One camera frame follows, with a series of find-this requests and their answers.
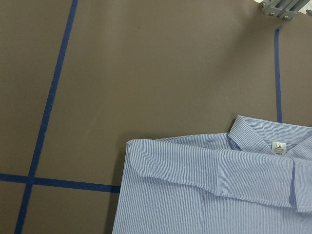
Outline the light blue striped shirt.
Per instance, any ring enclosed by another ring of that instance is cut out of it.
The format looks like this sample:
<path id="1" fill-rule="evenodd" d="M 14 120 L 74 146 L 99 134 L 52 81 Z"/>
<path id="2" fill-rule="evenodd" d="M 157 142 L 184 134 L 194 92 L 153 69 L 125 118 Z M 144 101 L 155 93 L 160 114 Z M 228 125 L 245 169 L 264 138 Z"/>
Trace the light blue striped shirt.
<path id="1" fill-rule="evenodd" d="M 115 234 L 311 231 L 311 127 L 238 116 L 227 133 L 127 143 Z"/>

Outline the aluminium frame post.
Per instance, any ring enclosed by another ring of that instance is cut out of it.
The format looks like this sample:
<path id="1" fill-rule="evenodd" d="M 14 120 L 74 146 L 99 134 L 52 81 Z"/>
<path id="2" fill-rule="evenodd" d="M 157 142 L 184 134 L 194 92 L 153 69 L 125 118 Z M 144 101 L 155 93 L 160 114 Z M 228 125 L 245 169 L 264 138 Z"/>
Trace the aluminium frame post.
<path id="1" fill-rule="evenodd" d="M 309 0 L 261 0 L 259 4 L 265 16 L 292 20 L 309 2 Z"/>

